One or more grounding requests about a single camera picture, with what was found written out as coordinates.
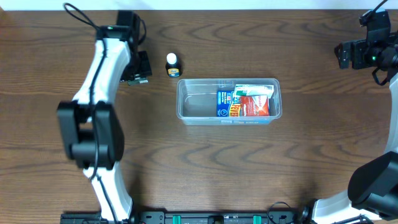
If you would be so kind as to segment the green square packet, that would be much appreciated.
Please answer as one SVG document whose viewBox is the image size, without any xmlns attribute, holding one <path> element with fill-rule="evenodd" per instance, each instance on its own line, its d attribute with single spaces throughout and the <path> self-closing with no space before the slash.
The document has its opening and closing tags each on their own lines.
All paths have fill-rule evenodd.
<svg viewBox="0 0 398 224">
<path fill-rule="evenodd" d="M 134 80 L 129 80 L 129 81 L 127 81 L 127 84 L 128 84 L 129 86 L 132 86 L 132 85 L 145 84 L 145 83 L 148 83 L 148 82 L 149 82 L 149 81 L 148 81 L 147 78 L 135 78 Z"/>
</svg>

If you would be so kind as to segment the blue fever patch box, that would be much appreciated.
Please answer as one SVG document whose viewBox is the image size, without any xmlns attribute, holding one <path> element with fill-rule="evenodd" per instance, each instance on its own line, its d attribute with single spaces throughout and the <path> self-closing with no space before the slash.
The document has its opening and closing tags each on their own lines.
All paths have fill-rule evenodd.
<svg viewBox="0 0 398 224">
<path fill-rule="evenodd" d="M 219 90 L 216 97 L 217 117 L 240 117 L 241 100 L 234 91 Z"/>
</svg>

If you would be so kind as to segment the white medicine box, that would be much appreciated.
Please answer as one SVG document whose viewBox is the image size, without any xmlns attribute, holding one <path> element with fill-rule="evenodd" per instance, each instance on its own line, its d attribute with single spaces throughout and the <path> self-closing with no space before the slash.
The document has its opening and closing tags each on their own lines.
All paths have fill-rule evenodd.
<svg viewBox="0 0 398 224">
<path fill-rule="evenodd" d="M 237 84 L 234 89 L 236 96 L 261 96 L 270 98 L 274 93 L 273 85 L 243 85 Z"/>
</svg>

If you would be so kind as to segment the red square packet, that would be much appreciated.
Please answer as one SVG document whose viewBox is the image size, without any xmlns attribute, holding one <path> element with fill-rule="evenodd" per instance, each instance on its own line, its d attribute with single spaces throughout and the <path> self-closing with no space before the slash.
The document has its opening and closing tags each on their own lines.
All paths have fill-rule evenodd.
<svg viewBox="0 0 398 224">
<path fill-rule="evenodd" d="M 269 98 L 267 95 L 242 96 L 242 116 L 269 116 Z"/>
</svg>

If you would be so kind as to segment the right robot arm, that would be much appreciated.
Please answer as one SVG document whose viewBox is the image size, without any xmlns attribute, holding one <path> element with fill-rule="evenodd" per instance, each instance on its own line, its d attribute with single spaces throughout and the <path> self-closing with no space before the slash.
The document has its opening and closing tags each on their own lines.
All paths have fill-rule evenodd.
<svg viewBox="0 0 398 224">
<path fill-rule="evenodd" d="M 303 212 L 310 223 L 353 223 L 397 218 L 397 39 L 343 42 L 335 49 L 340 68 L 372 67 L 376 84 L 388 85 L 392 111 L 383 154 L 357 168 L 348 188 L 318 199 Z"/>
</svg>

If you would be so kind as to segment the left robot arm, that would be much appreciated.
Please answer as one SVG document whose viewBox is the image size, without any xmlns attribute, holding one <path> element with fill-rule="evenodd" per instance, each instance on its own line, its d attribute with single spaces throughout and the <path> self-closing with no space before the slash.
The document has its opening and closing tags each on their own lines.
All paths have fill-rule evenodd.
<svg viewBox="0 0 398 224">
<path fill-rule="evenodd" d="M 57 108 L 67 157 L 91 182 L 101 206 L 98 223 L 128 223 L 133 206 L 120 161 L 124 134 L 114 109 L 121 82 L 145 82 L 148 59 L 138 51 L 144 38 L 132 26 L 101 26 L 81 88 Z"/>
</svg>

